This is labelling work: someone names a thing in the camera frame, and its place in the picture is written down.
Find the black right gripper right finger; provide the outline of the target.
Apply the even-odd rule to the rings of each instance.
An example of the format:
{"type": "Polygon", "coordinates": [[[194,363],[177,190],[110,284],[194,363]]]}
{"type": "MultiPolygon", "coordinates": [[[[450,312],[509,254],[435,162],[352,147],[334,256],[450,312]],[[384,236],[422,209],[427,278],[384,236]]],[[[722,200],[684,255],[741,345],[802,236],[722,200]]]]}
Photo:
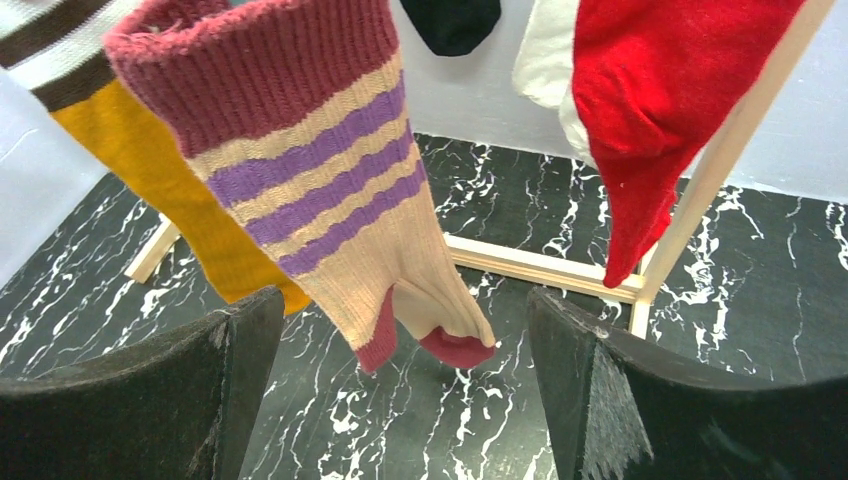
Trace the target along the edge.
{"type": "Polygon", "coordinates": [[[847,380],[781,385],[680,356],[537,287],[530,345],[562,479],[843,479],[847,380]]]}

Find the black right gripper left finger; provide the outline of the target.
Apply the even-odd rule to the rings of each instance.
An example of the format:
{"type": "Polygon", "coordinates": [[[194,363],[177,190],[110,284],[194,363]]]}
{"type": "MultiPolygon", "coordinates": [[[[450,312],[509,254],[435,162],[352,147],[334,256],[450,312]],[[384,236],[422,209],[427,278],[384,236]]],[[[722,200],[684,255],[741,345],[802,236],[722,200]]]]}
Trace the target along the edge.
{"type": "Polygon", "coordinates": [[[1,383],[5,479],[235,479],[285,327],[266,287],[203,318],[1,383]]]}

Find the mustard yellow striped sock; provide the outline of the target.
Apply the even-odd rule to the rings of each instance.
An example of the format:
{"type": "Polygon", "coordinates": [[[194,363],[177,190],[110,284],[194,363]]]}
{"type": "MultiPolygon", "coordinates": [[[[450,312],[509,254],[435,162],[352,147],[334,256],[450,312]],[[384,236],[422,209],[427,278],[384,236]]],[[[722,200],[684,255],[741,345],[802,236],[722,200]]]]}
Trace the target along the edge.
{"type": "Polygon", "coordinates": [[[216,292],[236,302],[268,285],[285,313],[308,296],[254,245],[188,169],[165,125],[116,79],[103,36],[135,1],[4,1],[1,65],[75,140],[171,220],[216,292]]]}

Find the black sock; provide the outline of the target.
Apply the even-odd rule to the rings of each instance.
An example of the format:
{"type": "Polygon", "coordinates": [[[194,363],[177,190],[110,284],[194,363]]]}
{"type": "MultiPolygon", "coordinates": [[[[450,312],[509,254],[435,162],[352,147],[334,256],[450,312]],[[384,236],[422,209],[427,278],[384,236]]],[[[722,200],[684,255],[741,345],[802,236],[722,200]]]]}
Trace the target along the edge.
{"type": "Polygon", "coordinates": [[[501,18],[499,0],[401,0],[400,4],[429,50],[440,57],[471,53],[501,18]]]}

